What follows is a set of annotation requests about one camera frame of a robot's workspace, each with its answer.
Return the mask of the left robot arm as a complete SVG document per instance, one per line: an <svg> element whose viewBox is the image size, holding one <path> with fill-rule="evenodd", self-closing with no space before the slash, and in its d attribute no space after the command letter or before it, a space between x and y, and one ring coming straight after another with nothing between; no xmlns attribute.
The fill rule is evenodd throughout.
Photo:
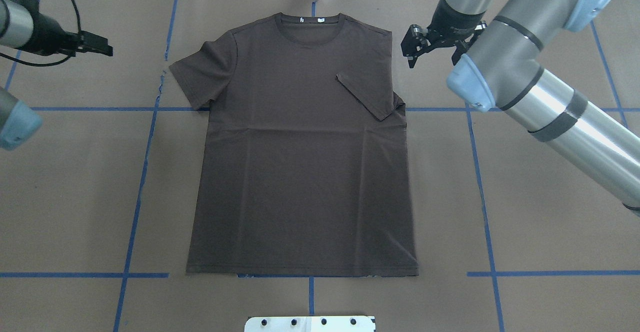
<svg viewBox="0 0 640 332"><path fill-rule="evenodd" d="M16 50L1 58L26 67L56 67L77 56L95 53L111 57L114 48L107 38L82 29L73 33L36 8L15 1L1 0L1 46ZM14 150L31 138L42 125L42 118L24 101L1 88L0 144Z"/></svg>

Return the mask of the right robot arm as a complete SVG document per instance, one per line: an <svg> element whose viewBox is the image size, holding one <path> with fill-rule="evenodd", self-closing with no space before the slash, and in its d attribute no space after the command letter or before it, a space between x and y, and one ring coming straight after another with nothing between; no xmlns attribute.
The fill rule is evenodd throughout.
<svg viewBox="0 0 640 332"><path fill-rule="evenodd" d="M639 138L553 73L542 55L562 33L581 32L612 0L438 0L427 27L407 29L403 56L453 48L446 85L480 112L498 109L634 214Z"/></svg>

